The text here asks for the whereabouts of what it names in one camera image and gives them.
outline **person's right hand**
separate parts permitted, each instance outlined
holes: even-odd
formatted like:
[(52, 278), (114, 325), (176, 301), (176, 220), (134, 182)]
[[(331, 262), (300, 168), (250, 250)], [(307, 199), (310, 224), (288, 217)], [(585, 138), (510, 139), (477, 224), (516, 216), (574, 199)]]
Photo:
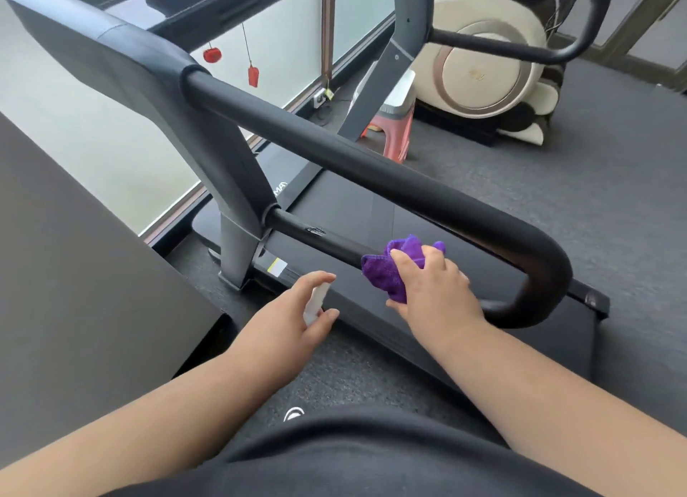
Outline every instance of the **person's right hand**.
[(420, 269), (403, 251), (391, 251), (408, 304), (387, 300), (387, 306), (399, 312), (417, 341), (437, 358), (464, 326), (485, 320), (470, 281), (458, 266), (432, 246), (423, 246), (423, 253), (425, 268)]

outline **red tag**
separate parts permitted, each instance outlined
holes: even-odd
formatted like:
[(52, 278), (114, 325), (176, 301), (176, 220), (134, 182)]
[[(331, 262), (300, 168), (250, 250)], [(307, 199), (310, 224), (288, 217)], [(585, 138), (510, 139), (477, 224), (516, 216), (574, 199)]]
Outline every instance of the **red tag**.
[(222, 59), (222, 51), (217, 47), (210, 47), (203, 51), (203, 59), (208, 63), (217, 63)]
[(260, 71), (257, 67), (252, 65), (248, 67), (248, 84), (252, 87), (258, 87), (258, 78), (260, 77)]

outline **hanging string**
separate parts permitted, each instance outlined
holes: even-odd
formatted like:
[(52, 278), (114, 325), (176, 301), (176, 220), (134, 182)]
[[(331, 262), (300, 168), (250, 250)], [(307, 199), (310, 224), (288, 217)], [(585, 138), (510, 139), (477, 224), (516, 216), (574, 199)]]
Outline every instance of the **hanging string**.
[(246, 42), (246, 52), (248, 53), (248, 63), (253, 67), (253, 60), (251, 60), (251, 51), (248, 50), (248, 37), (246, 36), (246, 28), (241, 24), (241, 29), (243, 29), (243, 39)]

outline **black shirt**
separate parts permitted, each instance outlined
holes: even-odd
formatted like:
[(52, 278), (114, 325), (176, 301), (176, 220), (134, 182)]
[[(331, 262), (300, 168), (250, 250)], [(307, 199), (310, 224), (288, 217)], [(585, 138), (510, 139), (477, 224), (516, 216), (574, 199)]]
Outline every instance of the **black shirt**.
[(594, 496), (513, 451), (393, 408), (297, 417), (116, 497)]

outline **person's right arm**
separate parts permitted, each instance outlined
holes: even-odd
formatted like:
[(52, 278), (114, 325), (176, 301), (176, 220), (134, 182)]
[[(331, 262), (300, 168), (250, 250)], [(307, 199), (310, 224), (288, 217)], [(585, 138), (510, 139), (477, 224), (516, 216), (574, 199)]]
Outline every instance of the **person's right arm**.
[(489, 325), (469, 280), (424, 246), (392, 257), (408, 304), (389, 301), (510, 447), (605, 497), (687, 495), (687, 438)]

